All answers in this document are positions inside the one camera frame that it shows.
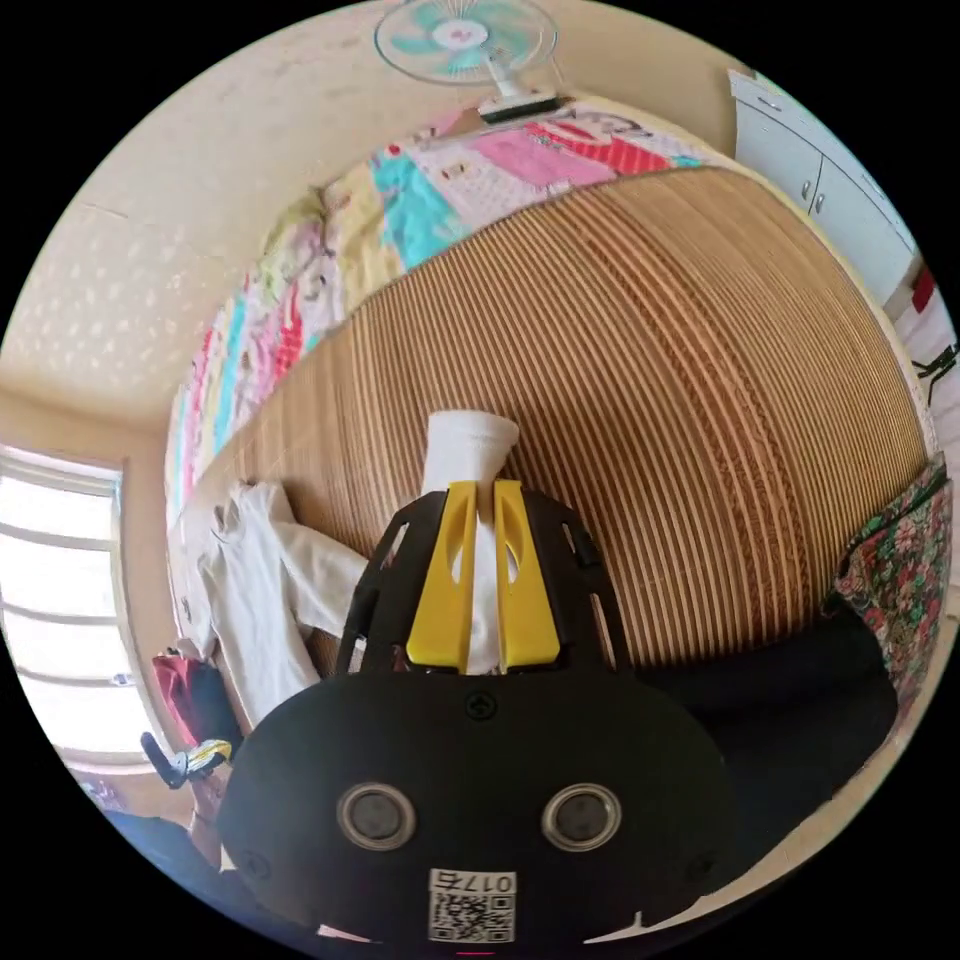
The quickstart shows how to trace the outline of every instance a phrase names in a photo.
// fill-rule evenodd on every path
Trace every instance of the woven mat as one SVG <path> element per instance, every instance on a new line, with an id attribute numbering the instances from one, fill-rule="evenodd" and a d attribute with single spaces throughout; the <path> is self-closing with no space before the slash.
<path id="1" fill-rule="evenodd" d="M 507 474 L 582 515 L 646 663 L 802 626 L 926 462 L 870 307 L 791 210 L 734 171 L 620 180 L 494 224 L 321 343 L 202 478 L 175 590 L 235 479 L 369 553 L 446 408 L 520 425 Z"/>

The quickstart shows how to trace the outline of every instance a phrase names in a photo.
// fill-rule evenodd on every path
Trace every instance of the label sticker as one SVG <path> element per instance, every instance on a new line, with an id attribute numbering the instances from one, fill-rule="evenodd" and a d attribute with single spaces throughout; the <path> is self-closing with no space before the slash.
<path id="1" fill-rule="evenodd" d="M 512 943 L 516 914 L 515 873 L 430 871 L 430 940 Z"/>

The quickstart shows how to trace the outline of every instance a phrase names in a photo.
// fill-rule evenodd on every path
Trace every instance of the wall fan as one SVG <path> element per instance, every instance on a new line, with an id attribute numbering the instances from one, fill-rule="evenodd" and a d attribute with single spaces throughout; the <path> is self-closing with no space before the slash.
<path id="1" fill-rule="evenodd" d="M 557 28 L 530 0 L 407 0 L 377 25 L 374 44 L 415 80 L 453 86 L 494 83 L 499 96 L 477 109 L 488 123 L 560 105 L 554 90 L 525 90 L 523 70 L 546 62 Z"/>

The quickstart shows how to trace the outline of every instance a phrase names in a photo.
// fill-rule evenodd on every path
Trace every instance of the white cloth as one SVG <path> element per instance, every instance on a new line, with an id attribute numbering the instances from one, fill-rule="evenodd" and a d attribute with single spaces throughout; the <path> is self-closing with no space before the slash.
<path id="1" fill-rule="evenodd" d="M 298 524 L 277 483 L 236 485 L 214 511 L 198 562 L 205 601 L 194 615 L 198 652 L 217 640 L 251 726 L 316 683 L 310 628 L 339 637 L 366 560 Z"/>
<path id="2" fill-rule="evenodd" d="M 500 664 L 493 481 L 519 436 L 520 428 L 512 420 L 476 410 L 434 413 L 427 426 L 421 495 L 446 490 L 451 483 L 477 484 L 473 626 L 467 661 L 470 674 L 489 673 Z"/>

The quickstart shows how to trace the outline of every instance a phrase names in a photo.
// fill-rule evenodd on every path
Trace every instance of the window frame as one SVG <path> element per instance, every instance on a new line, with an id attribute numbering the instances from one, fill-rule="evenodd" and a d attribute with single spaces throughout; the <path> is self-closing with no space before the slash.
<path id="1" fill-rule="evenodd" d="M 93 496 L 109 497 L 111 502 L 111 521 L 109 539 L 91 539 L 71 537 L 62 534 L 43 533 L 35 530 L 26 530 L 0 522 L 0 534 L 17 540 L 27 541 L 50 547 L 66 547 L 69 549 L 98 550 L 109 554 L 110 574 L 113 585 L 113 596 L 116 614 L 112 617 L 96 617 L 83 615 L 48 614 L 36 610 L 25 610 L 15 604 L 7 603 L 0 592 L 0 625 L 3 624 L 4 612 L 26 617 L 44 623 L 58 623 L 67 625 L 109 625 L 115 626 L 120 635 L 121 643 L 129 663 L 129 678 L 127 684 L 117 684 L 111 679 L 69 677 L 64 675 L 50 675 L 18 666 L 13 660 L 13 651 L 7 643 L 7 652 L 17 676 L 24 676 L 42 683 L 61 684 L 69 687 L 96 687 L 117 688 L 134 686 L 140 696 L 147 720 L 150 722 L 153 733 L 164 748 L 167 748 L 166 737 L 159 721 L 153 702 L 148 694 L 137 646 L 134 641 L 133 630 L 127 605 L 126 576 L 124 569 L 124 538 L 123 538 L 123 500 L 126 481 L 125 464 L 115 466 L 103 463 L 83 462 L 65 457 L 48 457 L 43 454 L 31 453 L 0 444 L 0 476 L 30 483 L 48 489 L 79 493 Z M 107 768 L 109 771 L 140 772 L 145 767 L 152 769 L 142 750 L 136 752 L 108 752 L 80 750 L 74 747 L 62 747 L 52 744 L 60 757 L 73 766 L 90 770 Z"/>

